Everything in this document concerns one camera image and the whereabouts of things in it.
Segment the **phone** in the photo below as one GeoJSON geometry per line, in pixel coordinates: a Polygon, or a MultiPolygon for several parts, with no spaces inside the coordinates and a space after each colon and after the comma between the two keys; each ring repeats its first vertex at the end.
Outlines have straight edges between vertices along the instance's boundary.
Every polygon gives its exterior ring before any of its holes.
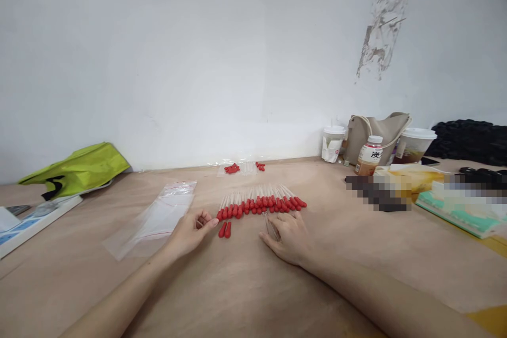
{"type": "Polygon", "coordinates": [[[440,162],[432,160],[431,158],[428,157],[423,157],[421,158],[421,164],[426,166],[437,166],[440,164],[440,162]]]}
{"type": "Polygon", "coordinates": [[[11,206],[6,209],[8,209],[12,213],[12,215],[16,216],[21,214],[22,212],[25,212],[30,207],[31,207],[30,205],[22,205],[22,206],[11,206]]]}

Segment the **black object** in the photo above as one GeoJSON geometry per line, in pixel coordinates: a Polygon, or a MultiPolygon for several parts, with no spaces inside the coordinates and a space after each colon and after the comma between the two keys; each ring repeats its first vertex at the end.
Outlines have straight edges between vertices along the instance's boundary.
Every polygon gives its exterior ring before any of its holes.
{"type": "Polygon", "coordinates": [[[17,216],[22,212],[28,210],[30,207],[31,207],[30,205],[21,205],[21,206],[10,206],[6,209],[8,209],[12,213],[12,215],[17,216]]]}
{"type": "Polygon", "coordinates": [[[440,165],[440,162],[438,162],[436,160],[432,160],[431,158],[428,158],[428,157],[423,157],[423,158],[421,158],[421,164],[426,165],[426,166],[436,166],[436,165],[440,165]]]}
{"type": "Polygon", "coordinates": [[[426,156],[507,166],[507,126],[471,119],[440,122],[426,156]]]}
{"type": "Polygon", "coordinates": [[[466,166],[459,169],[460,178],[451,182],[474,184],[473,187],[478,189],[507,190],[506,174],[506,170],[495,172],[486,168],[476,170],[466,166]]]}
{"type": "Polygon", "coordinates": [[[45,192],[44,194],[41,194],[41,196],[44,198],[45,201],[49,201],[51,198],[55,197],[60,190],[63,188],[63,184],[61,182],[55,181],[55,180],[61,180],[64,178],[64,175],[51,177],[50,179],[46,179],[46,181],[51,182],[54,185],[54,190],[45,192]]]}

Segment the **plastic bottle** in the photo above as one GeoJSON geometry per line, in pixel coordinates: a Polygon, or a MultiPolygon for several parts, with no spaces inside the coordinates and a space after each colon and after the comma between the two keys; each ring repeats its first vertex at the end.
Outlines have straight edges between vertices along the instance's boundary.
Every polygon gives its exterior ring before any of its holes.
{"type": "Polygon", "coordinates": [[[382,136],[371,135],[359,152],[358,164],[355,166],[357,175],[373,175],[382,157],[382,136]]]}

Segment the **beige tote bag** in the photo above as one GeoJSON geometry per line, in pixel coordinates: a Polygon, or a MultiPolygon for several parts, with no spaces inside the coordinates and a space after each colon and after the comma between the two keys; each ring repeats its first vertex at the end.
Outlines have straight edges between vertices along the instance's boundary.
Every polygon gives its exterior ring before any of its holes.
{"type": "Polygon", "coordinates": [[[368,136],[382,136],[382,158],[379,166],[386,165],[392,150],[403,131],[410,125],[412,118],[409,114],[393,112],[387,119],[376,120],[359,115],[352,115],[349,120],[349,129],[345,137],[345,163],[356,165],[361,147],[368,140],[368,136]]]}

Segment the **brown table surface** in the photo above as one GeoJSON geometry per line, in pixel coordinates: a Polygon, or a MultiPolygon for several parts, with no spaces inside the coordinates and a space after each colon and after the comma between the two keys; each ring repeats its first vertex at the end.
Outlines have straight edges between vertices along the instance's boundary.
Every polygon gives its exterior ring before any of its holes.
{"type": "MultiPolygon", "coordinates": [[[[446,160],[439,167],[490,167],[446,160]]],[[[216,213],[222,197],[256,184],[285,184],[308,203],[310,233],[337,254],[429,292],[468,313],[507,304],[507,260],[414,206],[375,212],[347,191],[351,167],[318,158],[270,162],[255,176],[217,177],[216,167],[121,175],[0,261],[0,336],[55,337],[145,258],[117,262],[102,246],[167,183],[197,180],[193,209],[216,213]]],[[[0,186],[0,204],[41,202],[43,185],[0,186]]],[[[126,336],[375,336],[336,292],[273,255],[257,234],[262,217],[233,219],[230,239],[208,236],[162,279],[126,336]]]]}

